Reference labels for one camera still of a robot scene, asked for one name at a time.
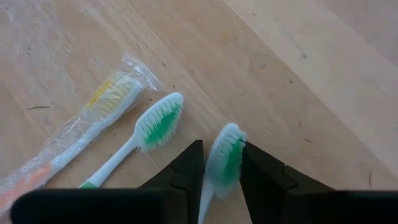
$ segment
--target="wood grain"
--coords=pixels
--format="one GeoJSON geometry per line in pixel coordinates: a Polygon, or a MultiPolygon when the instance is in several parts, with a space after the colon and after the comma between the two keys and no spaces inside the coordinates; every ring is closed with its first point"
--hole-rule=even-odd
{"type": "MultiPolygon", "coordinates": [[[[235,122],[252,143],[331,187],[398,188],[398,69],[319,1],[21,0],[2,10],[0,178],[36,154],[128,53],[187,104],[172,142],[130,155],[105,187],[140,186],[193,140],[208,151],[235,122]]],[[[79,186],[151,103],[125,114],[47,187],[79,186]]],[[[215,200],[206,222],[250,223],[241,190],[215,200]]]]}
{"type": "Polygon", "coordinates": [[[319,1],[398,67],[398,1],[319,1]]]}

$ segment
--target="packaged toothbrush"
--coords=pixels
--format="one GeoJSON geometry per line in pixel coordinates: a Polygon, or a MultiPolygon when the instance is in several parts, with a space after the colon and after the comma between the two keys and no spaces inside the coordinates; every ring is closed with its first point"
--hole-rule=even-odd
{"type": "Polygon", "coordinates": [[[102,131],[130,110],[146,91],[162,84],[139,60],[125,54],[122,66],[93,93],[77,115],[59,127],[42,150],[0,182],[0,217],[21,195],[43,186],[102,131]]]}

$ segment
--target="toothbrush handle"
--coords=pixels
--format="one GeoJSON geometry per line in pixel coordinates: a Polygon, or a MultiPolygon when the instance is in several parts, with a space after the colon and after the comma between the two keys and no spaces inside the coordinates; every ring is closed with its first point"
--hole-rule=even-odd
{"type": "Polygon", "coordinates": [[[207,216],[207,211],[209,210],[209,206],[211,200],[213,199],[215,190],[213,184],[206,178],[203,177],[203,186],[201,189],[201,196],[200,196],[200,207],[199,207],[199,219],[198,223],[203,224],[205,218],[207,216]]]}
{"type": "Polygon", "coordinates": [[[106,178],[111,175],[112,171],[121,163],[121,161],[134,149],[137,145],[134,141],[134,135],[106,161],[91,177],[80,185],[81,189],[99,188],[106,178]]]}

